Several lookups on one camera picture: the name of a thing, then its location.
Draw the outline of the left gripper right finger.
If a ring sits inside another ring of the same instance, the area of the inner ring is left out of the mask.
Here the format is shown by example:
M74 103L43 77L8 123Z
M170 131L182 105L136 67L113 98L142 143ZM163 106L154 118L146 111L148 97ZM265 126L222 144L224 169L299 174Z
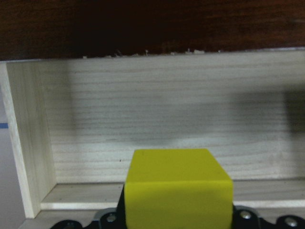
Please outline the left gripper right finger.
M264 219L254 208L233 205L232 229L304 229L305 219L296 215L282 215L275 223Z

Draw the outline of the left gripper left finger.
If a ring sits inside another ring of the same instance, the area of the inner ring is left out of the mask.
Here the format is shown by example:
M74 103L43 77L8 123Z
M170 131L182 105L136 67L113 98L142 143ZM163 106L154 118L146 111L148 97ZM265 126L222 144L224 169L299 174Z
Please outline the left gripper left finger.
M105 208L95 213L92 221L87 226L80 222L66 219L54 224L52 229L125 229L126 214L124 201L124 187L122 188L120 198L115 208Z

